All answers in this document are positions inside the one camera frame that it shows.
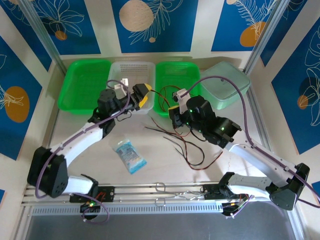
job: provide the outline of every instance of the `robotic arm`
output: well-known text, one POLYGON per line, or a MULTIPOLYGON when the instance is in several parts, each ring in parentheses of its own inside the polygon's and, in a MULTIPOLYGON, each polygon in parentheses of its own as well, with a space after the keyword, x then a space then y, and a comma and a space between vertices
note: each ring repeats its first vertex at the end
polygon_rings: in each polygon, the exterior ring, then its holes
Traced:
MULTIPOLYGON (((151 86, 136 84, 132 89, 132 94, 121 99, 116 97, 115 90, 110 88, 103 90, 97 101, 98 107, 82 129, 50 149, 39 147, 35 151, 27 182, 36 186, 40 176, 39 189, 52 198, 70 193, 97 196, 98 182, 86 175, 82 175, 82 177, 68 176, 68 166, 80 153, 110 133, 115 126, 115 120, 101 123, 103 120, 119 114, 127 103, 128 105, 123 111, 124 114, 129 111, 138 111, 144 105, 147 101, 147 94, 151 91, 151 86), (50 157, 52 159, 41 175, 41 170, 50 157)), ((246 193, 256 197, 270 198, 277 206, 285 210, 292 210, 304 184, 293 177, 288 170, 294 171, 307 180, 309 167, 303 163, 294 165, 287 162, 258 143, 254 143, 255 146, 259 146, 260 149, 286 166, 285 169, 280 168, 270 158, 257 151, 255 147, 247 142, 237 140, 239 132, 242 131, 239 125, 228 118, 216 116, 210 103, 202 96, 190 97, 185 93, 185 89, 175 93, 173 99, 179 105, 168 110, 173 128, 186 125, 190 130, 198 131, 209 143, 237 154, 266 175, 266 177, 253 177, 227 172, 219 182, 218 191, 223 196, 228 196, 230 193, 235 195, 246 193)))

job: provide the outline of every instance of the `white plastic basket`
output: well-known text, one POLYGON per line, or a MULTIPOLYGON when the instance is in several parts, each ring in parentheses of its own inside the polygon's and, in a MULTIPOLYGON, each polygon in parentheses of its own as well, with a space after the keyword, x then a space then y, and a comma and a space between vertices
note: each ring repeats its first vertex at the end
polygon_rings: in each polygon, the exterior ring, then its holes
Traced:
MULTIPOLYGON (((136 84, 149 84, 155 89, 156 66, 147 61, 118 61, 111 65, 108 80, 128 79, 129 90, 136 84)), ((148 100, 139 111, 133 111, 133 114, 147 114, 154 107, 155 94, 148 93, 148 100)))

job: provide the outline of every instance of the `gray floor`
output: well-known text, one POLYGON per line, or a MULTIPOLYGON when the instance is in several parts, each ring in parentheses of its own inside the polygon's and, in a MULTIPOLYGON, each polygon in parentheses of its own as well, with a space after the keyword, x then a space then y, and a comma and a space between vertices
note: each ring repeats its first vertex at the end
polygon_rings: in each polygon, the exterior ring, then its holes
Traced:
POLYGON ((271 203, 251 202, 235 219, 225 219, 220 213, 111 215, 108 223, 92 225, 75 215, 33 216, 26 239, 291 240, 295 237, 284 211, 271 203))

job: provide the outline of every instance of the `snack package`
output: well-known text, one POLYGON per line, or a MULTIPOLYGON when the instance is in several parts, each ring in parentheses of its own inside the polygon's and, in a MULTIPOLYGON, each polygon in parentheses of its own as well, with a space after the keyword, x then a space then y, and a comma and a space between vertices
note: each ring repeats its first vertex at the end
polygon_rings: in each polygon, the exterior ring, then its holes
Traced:
POLYGON ((129 173, 134 174, 147 164, 147 161, 132 146, 130 140, 125 139, 113 147, 113 150, 119 155, 129 173))

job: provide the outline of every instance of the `green plastic tray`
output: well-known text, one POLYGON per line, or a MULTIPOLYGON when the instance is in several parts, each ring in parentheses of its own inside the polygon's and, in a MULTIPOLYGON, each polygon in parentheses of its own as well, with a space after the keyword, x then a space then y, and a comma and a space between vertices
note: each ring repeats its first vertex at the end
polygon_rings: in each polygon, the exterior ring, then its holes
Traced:
POLYGON ((65 75, 58 107, 73 114, 92 114, 100 92, 106 88, 111 62, 83 59, 73 62, 65 75))
MULTIPOLYGON (((160 62, 155 67, 155 90, 165 96, 171 107, 178 105, 172 98, 172 93, 177 92, 179 89, 189 89, 196 81, 200 79, 200 71, 197 65, 191 62, 160 62)), ((190 92, 191 95, 200 95, 201 86, 198 84, 190 92)), ((154 98, 153 110, 162 117, 169 117, 168 105, 164 102, 163 98, 159 98, 156 94, 154 98)))

